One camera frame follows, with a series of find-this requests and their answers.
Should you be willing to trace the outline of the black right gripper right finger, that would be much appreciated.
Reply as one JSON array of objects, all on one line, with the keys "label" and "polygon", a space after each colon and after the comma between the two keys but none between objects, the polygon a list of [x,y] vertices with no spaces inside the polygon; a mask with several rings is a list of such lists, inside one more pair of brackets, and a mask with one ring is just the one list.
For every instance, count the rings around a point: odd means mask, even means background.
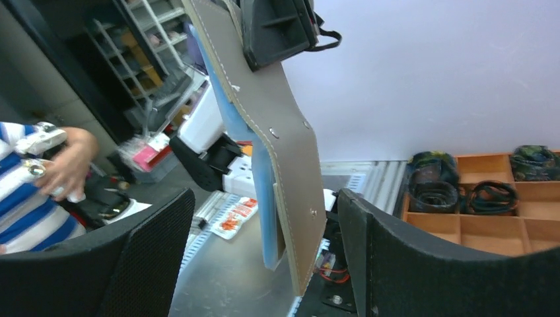
[{"label": "black right gripper right finger", "polygon": [[558,316],[559,250],[506,257],[466,248],[338,193],[359,316]]}]

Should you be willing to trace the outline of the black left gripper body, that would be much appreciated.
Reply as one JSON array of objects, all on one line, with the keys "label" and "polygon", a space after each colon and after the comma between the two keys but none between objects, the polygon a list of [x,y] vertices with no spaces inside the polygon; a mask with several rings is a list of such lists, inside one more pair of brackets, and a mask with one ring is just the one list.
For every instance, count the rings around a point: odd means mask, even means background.
[{"label": "black left gripper body", "polygon": [[243,52],[252,71],[289,59],[301,52],[336,48],[340,33],[324,30],[324,20],[309,0],[243,0]]}]

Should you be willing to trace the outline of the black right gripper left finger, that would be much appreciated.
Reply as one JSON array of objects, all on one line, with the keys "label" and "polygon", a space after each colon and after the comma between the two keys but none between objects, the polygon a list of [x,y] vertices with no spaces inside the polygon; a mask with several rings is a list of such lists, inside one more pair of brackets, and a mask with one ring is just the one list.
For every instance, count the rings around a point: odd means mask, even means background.
[{"label": "black right gripper left finger", "polygon": [[1,256],[1,315],[167,316],[194,211],[184,189],[47,250]]}]

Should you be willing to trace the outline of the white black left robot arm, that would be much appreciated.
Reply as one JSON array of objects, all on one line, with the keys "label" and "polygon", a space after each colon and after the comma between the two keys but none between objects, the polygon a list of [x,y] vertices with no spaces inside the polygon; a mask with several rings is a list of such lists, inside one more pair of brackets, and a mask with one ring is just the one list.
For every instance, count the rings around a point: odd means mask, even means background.
[{"label": "white black left robot arm", "polygon": [[183,5],[209,87],[172,142],[182,164],[208,191],[279,207],[323,202],[316,134],[281,64],[320,49],[311,2]]}]

